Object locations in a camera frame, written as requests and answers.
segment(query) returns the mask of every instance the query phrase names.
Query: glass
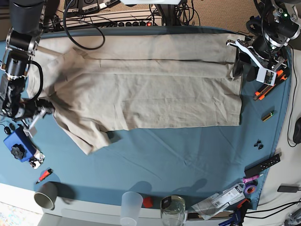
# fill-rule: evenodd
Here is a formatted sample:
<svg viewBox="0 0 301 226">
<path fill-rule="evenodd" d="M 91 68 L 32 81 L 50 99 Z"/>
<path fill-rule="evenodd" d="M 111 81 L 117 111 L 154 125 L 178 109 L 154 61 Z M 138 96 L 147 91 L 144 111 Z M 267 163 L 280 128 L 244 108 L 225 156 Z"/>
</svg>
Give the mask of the glass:
<svg viewBox="0 0 301 226">
<path fill-rule="evenodd" d="M 185 217 L 185 200 L 177 195 L 162 199 L 161 219 L 164 226 L 181 226 Z"/>
</svg>

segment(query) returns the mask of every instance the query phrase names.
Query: grey cup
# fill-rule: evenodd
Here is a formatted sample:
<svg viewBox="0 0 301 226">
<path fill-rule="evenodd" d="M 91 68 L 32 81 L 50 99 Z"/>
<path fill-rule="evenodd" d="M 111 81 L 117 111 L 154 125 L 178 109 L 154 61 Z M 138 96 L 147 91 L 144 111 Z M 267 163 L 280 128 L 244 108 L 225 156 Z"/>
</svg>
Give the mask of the grey cup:
<svg viewBox="0 0 301 226">
<path fill-rule="evenodd" d="M 43 184 L 34 194 L 34 200 L 36 201 L 36 203 L 40 207 L 49 210 L 54 210 L 56 198 L 57 187 L 51 182 Z"/>
</svg>

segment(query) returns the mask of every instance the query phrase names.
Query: clear plastic cup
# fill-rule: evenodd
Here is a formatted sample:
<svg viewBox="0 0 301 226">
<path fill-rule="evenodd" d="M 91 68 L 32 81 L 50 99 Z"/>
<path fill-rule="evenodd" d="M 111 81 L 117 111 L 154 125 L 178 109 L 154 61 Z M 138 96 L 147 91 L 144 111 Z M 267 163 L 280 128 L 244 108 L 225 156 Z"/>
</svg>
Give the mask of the clear plastic cup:
<svg viewBox="0 0 301 226">
<path fill-rule="evenodd" d="M 122 195 L 120 224 L 136 226 L 143 198 L 139 193 L 126 192 Z"/>
</svg>

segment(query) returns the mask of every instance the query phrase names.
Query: red cap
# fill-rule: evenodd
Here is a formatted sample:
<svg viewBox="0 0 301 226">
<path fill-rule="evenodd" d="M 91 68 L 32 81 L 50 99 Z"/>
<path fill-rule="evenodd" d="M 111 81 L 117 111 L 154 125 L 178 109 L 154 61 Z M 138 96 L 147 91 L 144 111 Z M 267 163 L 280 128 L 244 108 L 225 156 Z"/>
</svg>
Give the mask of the red cap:
<svg viewBox="0 0 301 226">
<path fill-rule="evenodd" d="M 153 206 L 153 201 L 150 196 L 143 199 L 143 206 L 145 208 L 151 208 Z"/>
</svg>

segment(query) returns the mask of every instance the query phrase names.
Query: red screwdriver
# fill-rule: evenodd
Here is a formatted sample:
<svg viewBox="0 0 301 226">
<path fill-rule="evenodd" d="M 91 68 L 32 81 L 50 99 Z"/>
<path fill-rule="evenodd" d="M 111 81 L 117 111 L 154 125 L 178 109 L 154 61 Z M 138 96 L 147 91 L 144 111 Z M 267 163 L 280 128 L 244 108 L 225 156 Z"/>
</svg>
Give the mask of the red screwdriver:
<svg viewBox="0 0 301 226">
<path fill-rule="evenodd" d="M 48 177 L 50 174 L 52 174 L 53 170 L 52 169 L 48 169 L 46 170 L 42 176 L 39 177 L 39 180 L 36 182 L 36 185 L 41 182 L 42 180 L 44 180 L 46 177 Z"/>
</svg>

